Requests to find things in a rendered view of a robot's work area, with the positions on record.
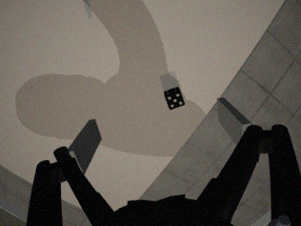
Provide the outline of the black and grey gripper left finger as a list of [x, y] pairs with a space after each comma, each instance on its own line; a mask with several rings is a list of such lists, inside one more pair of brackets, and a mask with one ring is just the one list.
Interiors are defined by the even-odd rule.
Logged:
[[96, 120], [91, 119], [69, 148], [60, 147], [53, 152], [57, 162], [39, 162], [26, 226], [63, 226], [61, 182], [65, 181], [68, 181], [92, 226], [128, 226], [85, 177], [101, 139]]

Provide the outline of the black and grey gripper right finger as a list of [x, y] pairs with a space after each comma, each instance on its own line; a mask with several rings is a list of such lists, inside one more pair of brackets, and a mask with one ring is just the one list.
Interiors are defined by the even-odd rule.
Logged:
[[263, 130], [252, 125], [224, 97], [217, 98], [217, 112], [218, 121], [236, 147], [218, 177], [211, 179], [173, 226], [215, 226], [220, 216], [231, 223], [260, 154], [269, 154], [268, 226], [301, 226], [301, 174], [288, 128], [278, 124]]

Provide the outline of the black die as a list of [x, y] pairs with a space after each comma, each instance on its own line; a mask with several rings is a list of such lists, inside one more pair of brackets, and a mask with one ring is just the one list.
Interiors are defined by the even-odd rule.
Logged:
[[169, 109], [173, 110], [175, 108], [185, 105], [182, 93], [179, 87], [164, 91], [166, 101], [168, 103]]

